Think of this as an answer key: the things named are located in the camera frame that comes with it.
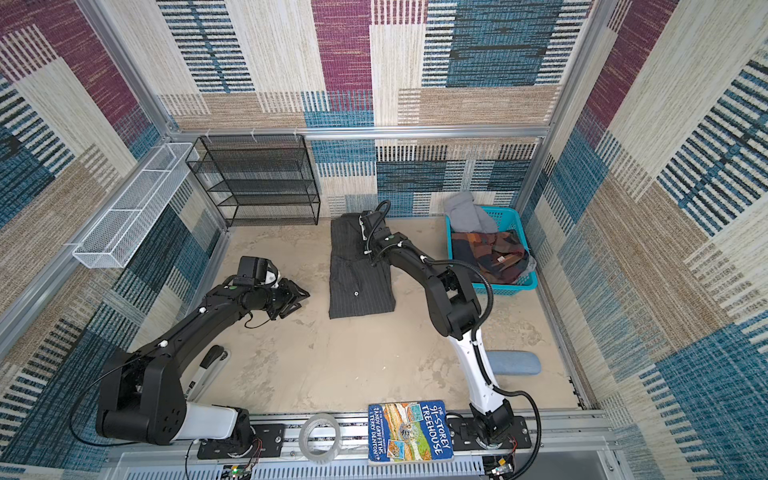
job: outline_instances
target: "laundry basket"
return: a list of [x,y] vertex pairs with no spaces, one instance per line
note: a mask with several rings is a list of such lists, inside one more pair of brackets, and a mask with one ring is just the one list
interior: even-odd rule
[[[528,242],[525,240],[523,224],[520,221],[520,215],[511,208],[506,207],[480,207],[496,221],[498,231],[505,232],[514,228],[518,232],[518,237],[525,249],[528,249]],[[445,216],[445,232],[448,234],[448,258],[453,258],[453,245],[451,244],[451,219]],[[515,295],[520,290],[533,290],[538,285],[536,272],[530,272],[526,276],[521,276],[515,282],[515,285],[497,285],[492,283],[491,287],[495,295]],[[473,283],[477,293],[485,293],[485,286],[482,283]]]

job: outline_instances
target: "roll of tape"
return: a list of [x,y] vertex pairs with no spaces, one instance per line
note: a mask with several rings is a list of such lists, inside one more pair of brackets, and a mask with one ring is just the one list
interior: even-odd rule
[[[315,453],[310,450],[310,433],[316,427],[320,426],[333,427],[336,431],[336,438],[333,440],[333,446],[331,446],[328,452]],[[327,413],[312,415],[306,422],[304,422],[304,425],[302,425],[301,431],[299,432],[299,449],[301,449],[301,453],[307,460],[315,462],[318,465],[330,462],[339,454],[339,452],[341,452],[341,427],[339,427],[339,423]]]

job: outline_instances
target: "white wire basket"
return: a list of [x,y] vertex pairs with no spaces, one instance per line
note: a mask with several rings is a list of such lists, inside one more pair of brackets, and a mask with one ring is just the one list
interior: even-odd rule
[[87,268],[125,268],[200,156],[191,143],[161,147],[72,255]]

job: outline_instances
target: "blue book cover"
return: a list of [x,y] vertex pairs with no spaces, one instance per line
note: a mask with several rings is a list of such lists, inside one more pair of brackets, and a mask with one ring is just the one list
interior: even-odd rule
[[453,458],[445,403],[377,403],[368,406],[368,460],[436,462]]

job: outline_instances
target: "plaid shirt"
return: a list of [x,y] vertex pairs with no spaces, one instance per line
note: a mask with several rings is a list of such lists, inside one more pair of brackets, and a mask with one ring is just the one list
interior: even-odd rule
[[[516,232],[451,232],[453,257],[480,267],[488,282],[512,285],[528,267],[528,251]],[[473,281],[479,282],[472,274]]]

